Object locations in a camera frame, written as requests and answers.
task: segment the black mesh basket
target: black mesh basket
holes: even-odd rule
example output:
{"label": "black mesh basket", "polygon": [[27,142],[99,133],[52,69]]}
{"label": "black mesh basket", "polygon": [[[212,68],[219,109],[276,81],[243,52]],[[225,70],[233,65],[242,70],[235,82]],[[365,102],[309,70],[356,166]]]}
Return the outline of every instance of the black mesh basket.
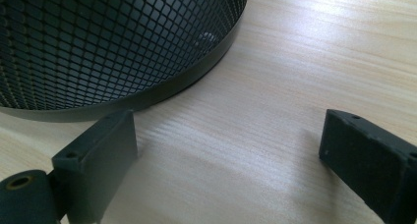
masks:
{"label": "black mesh basket", "polygon": [[0,0],[0,110],[86,120],[169,97],[231,45],[247,0]]}

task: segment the black plastic part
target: black plastic part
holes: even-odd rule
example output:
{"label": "black plastic part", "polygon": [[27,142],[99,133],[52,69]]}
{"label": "black plastic part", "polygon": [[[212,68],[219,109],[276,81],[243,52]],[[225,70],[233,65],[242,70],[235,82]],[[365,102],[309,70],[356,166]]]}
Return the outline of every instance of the black plastic part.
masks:
{"label": "black plastic part", "polygon": [[385,223],[417,217],[417,148],[346,112],[328,110],[320,158]]}
{"label": "black plastic part", "polygon": [[56,224],[57,220],[45,172],[30,170],[0,183],[0,223]]}
{"label": "black plastic part", "polygon": [[1,224],[99,222],[137,158],[132,111],[100,119],[53,158],[46,175],[32,170],[0,183]]}
{"label": "black plastic part", "polygon": [[132,111],[101,119],[58,152],[52,176],[71,196],[70,222],[99,221],[137,155]]}

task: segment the table surface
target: table surface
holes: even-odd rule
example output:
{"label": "table surface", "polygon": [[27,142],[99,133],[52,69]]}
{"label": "table surface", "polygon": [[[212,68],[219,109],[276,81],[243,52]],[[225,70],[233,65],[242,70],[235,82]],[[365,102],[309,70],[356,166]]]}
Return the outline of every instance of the table surface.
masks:
{"label": "table surface", "polygon": [[[383,223],[318,151],[329,108],[417,144],[417,0],[249,0],[242,19],[203,79],[135,113],[143,153],[102,223]],[[0,122],[0,179],[50,171],[93,124]]]}

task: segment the grid pattern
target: grid pattern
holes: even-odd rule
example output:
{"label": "grid pattern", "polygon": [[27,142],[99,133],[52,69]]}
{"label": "grid pattern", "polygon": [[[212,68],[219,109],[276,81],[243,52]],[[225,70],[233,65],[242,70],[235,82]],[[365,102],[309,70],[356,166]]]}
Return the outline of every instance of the grid pattern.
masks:
{"label": "grid pattern", "polygon": [[247,0],[0,0],[0,106],[94,105],[193,66]]}

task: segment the screw hole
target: screw hole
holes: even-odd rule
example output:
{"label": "screw hole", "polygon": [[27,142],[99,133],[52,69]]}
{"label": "screw hole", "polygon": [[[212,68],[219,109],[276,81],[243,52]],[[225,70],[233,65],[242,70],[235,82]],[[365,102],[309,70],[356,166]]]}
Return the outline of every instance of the screw hole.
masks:
{"label": "screw hole", "polygon": [[76,152],[69,152],[65,155],[67,158],[75,158],[78,156],[78,153]]}
{"label": "screw hole", "polygon": [[17,178],[11,182],[9,182],[6,186],[7,190],[17,190],[20,188],[25,187],[26,185],[28,185],[29,183],[31,183],[31,181],[33,180],[32,176],[24,176],[24,177],[20,177]]}

